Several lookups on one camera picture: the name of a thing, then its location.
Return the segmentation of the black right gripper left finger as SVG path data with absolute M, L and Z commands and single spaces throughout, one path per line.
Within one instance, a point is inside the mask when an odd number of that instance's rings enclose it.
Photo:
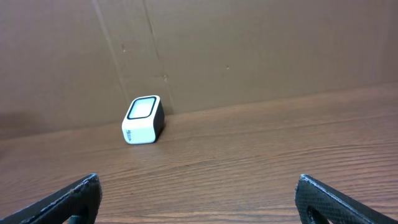
M 94 224 L 101 199 L 102 189 L 99 177 L 92 173 L 3 218 L 1 223 Z

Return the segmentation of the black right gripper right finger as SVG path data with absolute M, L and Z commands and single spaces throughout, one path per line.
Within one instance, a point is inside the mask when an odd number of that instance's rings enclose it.
M 298 180 L 295 205 L 303 224 L 397 224 L 397 220 L 307 174 L 302 174 Z

